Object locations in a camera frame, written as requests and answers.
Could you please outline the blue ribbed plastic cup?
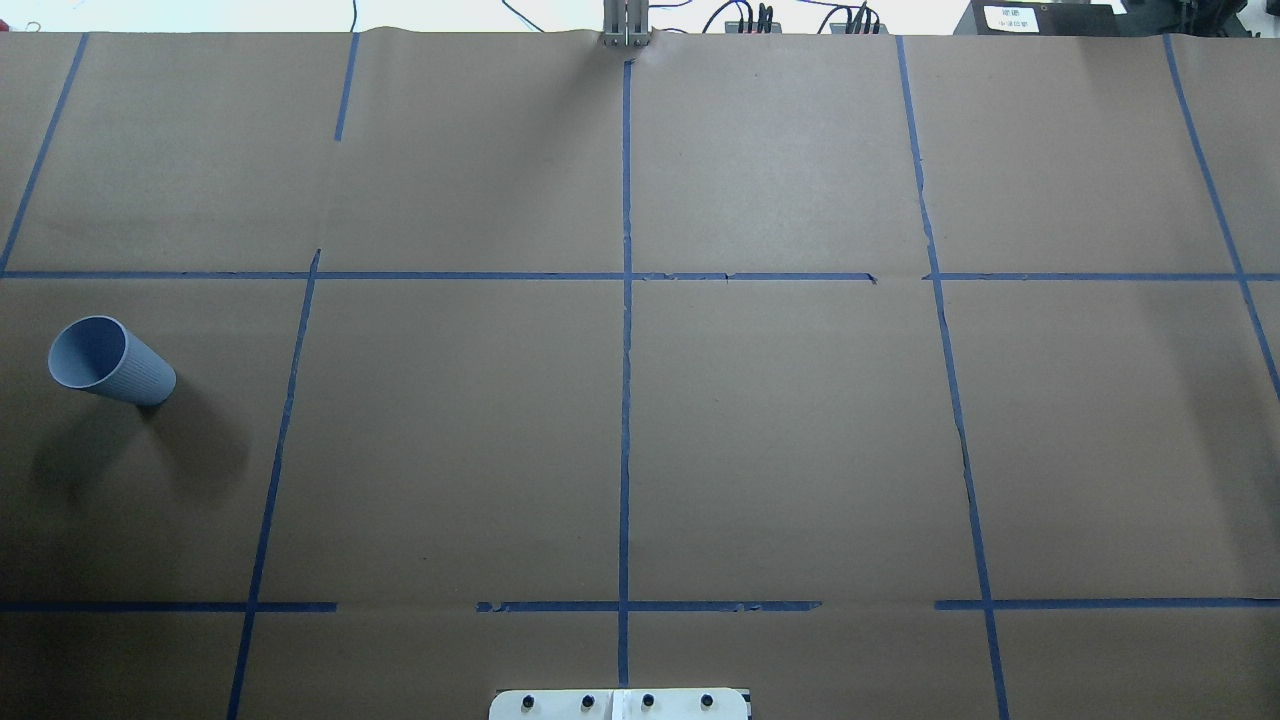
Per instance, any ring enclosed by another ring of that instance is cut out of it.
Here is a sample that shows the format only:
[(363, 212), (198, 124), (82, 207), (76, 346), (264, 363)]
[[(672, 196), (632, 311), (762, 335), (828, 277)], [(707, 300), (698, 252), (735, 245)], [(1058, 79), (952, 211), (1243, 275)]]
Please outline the blue ribbed plastic cup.
[(60, 386), (140, 407), (165, 404), (174, 368), (113, 316), (83, 316), (50, 343), (47, 370)]

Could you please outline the white mounting plate with bolts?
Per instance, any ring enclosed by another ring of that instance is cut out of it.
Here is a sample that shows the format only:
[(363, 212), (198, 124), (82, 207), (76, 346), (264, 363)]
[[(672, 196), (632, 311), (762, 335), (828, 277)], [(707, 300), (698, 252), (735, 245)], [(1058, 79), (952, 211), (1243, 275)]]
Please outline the white mounting plate with bolts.
[(502, 691), (489, 719), (751, 719), (748, 691), (728, 687)]

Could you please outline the black box with label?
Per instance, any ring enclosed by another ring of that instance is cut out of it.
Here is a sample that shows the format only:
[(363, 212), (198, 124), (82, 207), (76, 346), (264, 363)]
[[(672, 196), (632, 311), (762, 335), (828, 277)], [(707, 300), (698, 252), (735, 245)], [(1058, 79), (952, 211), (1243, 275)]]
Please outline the black box with label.
[(1091, 1), (969, 1), (954, 36), (1120, 37), (1119, 14)]

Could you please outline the black power strip right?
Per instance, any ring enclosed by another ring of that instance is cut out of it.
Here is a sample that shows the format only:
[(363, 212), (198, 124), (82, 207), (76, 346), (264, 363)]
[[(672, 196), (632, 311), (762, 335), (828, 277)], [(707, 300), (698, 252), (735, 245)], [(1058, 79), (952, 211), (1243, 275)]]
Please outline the black power strip right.
[(868, 3), (856, 6), (833, 6), (823, 19), (823, 29), (829, 35), (884, 35), (887, 29), (881, 14)]

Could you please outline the black power strip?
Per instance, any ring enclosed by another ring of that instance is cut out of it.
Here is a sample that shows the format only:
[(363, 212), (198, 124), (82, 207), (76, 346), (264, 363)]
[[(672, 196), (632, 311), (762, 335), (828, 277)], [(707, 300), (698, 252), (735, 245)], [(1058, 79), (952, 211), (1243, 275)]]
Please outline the black power strip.
[(727, 19), (723, 23), (726, 35), (781, 35), (781, 24), (774, 18), (774, 6), (763, 1), (730, 1), (716, 12), (717, 19), (722, 12), (732, 8), (737, 13), (736, 19)]
[(823, 29), (829, 35), (884, 35), (887, 29), (881, 14), (868, 3), (856, 6), (833, 6), (823, 19)]

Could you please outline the black power strip left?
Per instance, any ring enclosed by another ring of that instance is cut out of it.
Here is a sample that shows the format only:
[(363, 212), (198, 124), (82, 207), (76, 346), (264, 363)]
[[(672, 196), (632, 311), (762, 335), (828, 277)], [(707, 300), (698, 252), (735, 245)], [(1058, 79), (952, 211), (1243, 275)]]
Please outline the black power strip left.
[(726, 35), (781, 35), (781, 24), (774, 18), (774, 6), (763, 1), (730, 1), (716, 12), (717, 19), (722, 12), (732, 8), (737, 13), (736, 19), (727, 19), (723, 23)]

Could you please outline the aluminium frame post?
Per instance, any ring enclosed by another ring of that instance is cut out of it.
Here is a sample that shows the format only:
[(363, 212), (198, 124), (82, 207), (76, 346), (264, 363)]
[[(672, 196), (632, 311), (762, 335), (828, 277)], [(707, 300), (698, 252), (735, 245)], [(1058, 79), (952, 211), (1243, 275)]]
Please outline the aluminium frame post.
[(605, 47), (645, 47), (652, 41), (649, 0), (602, 1), (600, 40)]

